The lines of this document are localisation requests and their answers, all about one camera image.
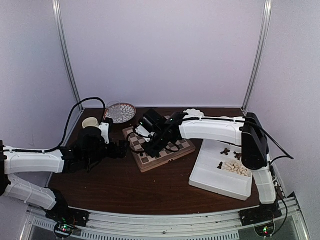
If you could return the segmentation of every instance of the vertical metal pole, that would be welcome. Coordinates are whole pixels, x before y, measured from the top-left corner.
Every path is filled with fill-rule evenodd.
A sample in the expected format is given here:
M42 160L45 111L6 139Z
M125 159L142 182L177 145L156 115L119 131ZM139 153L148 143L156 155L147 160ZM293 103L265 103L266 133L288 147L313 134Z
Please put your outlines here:
M255 55L255 60L254 60L254 65L253 65L253 69L251 72L249 86L246 91L246 95L245 95L243 105L242 105L242 111L244 114L247 113L248 104L249 104L249 101L250 101L250 98L251 98L251 95L252 95L256 80L257 80L259 67L260 67L261 59L262 59L262 54L263 54L263 50L265 48L267 35L268 35L268 31L269 31L271 10L272 10L272 0L265 0L264 12L263 12L263 18L262 18L262 24L261 24L261 31L260 31L260 38L259 38L259 42L258 42L258 49L257 49L256 55Z
M70 57L68 53L65 31L64 31L64 26L63 26L62 17L61 17L60 0L52 0L52 6L53 6L54 18L56 21L56 26L58 28L65 69L68 75L68 80L72 89L73 96L76 102L78 103L81 101L81 99L80 99L79 91L76 85L74 73L72 71ZM79 105L78 108L80 111L84 109L82 104Z

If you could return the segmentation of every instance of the metal track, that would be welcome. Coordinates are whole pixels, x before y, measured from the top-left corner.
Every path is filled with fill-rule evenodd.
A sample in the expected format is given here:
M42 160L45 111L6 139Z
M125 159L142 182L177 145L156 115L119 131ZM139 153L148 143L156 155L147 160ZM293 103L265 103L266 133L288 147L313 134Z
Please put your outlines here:
M300 207L294 197L285 199L288 216L296 216ZM279 201L283 219L286 209ZM239 231L252 228L242 226L239 210L186 215L128 215L90 211L87 227L79 227L73 234L85 240L229 240L239 239ZM35 207L28 209L29 219L22 240L28 239L29 225L52 231L55 223Z
M53 6L54 18L56 21L56 26L58 28L65 69L68 75L68 80L71 86L73 96L76 102L78 103L81 101L81 99L80 99L79 91L76 85L74 73L71 67L71 62L70 62L70 57L69 57L69 52L68 52L67 42L65 37L65 31L64 31L63 21L61 17L60 0L52 0L52 6ZM82 104L79 105L78 108L80 111L84 109Z
M246 95L243 101L242 110L244 114L247 113L248 104L257 80L259 67L261 64L262 54L263 50L265 48L267 35L269 31L269 25L270 25L270 19L271 19L271 10L272 10L272 0L265 0L264 4L264 12L263 12L263 18L262 18L262 24L261 24L261 31L260 31L260 38L258 42L258 49L256 51L255 60L253 64L253 69L251 72L250 82L248 89L246 91Z

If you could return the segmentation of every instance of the chessboard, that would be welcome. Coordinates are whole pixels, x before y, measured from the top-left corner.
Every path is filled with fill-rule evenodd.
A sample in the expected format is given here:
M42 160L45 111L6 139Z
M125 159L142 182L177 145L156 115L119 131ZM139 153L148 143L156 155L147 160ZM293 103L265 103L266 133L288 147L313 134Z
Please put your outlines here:
M134 131L133 129L134 129L133 127L124 129L123 130L124 137L127 138L127 136ZM129 136L128 140L130 142L130 147L132 149L136 151L143 151L142 144L146 142L143 137L138 136L135 133L132 133ZM167 164L168 162L174 161L188 154L191 154L196 150L196 147L193 145L193 143L190 140L186 140L186 139L178 140L175 144L179 146L180 150L178 152L171 152L164 149L159 153L158 157L151 157L146 153L143 153L142 155L140 155L132 152L133 157L140 171L142 173L147 172L151 169L155 169L164 164ZM172 151L178 150L178 148L174 146L171 142L168 144L167 149L170 149Z

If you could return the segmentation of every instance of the white backdrop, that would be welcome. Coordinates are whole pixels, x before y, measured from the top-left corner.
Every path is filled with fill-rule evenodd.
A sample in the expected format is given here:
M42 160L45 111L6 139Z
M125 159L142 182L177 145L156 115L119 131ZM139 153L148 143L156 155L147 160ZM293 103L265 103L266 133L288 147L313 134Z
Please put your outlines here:
M2 0L0 139L8 146L55 147L75 100L68 83L51 1ZM73 125L79 111L70 125ZM49 173L19 177L44 186ZM0 197L0 239L16 240L27 204Z
M249 111L295 157L276 163L295 192L311 239L319 239L320 2L273 1L271 23ZM282 153L273 145L275 158Z
M138 107L242 105L263 0L61 0L60 5L81 98Z

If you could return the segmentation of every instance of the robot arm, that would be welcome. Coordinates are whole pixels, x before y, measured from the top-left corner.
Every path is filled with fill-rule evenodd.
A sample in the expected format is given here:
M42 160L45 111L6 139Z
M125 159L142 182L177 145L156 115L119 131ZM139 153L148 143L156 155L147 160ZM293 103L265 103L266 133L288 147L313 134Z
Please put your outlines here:
M98 127L88 126L82 129L77 140L70 147L57 150L15 149L3 146L0 142L0 196L13 197L43 208L47 215L56 222L77 225L86 224L88 213L74 210L62 194L53 189L42 188L25 181L15 173L52 172L70 174L97 166L104 158L124 158L127 153L126 141L109 140L112 119L107 118Z
M241 216L242 224L249 225L270 218L271 214L281 216L269 165L268 140L261 128L254 113L248 113L246 118L207 117L199 110L189 109L166 119L151 109L143 115L135 131L146 137L142 147L151 157L157 156L168 143L175 144L181 139L207 139L242 146L242 164L251 170L260 200L258 212L243 212Z

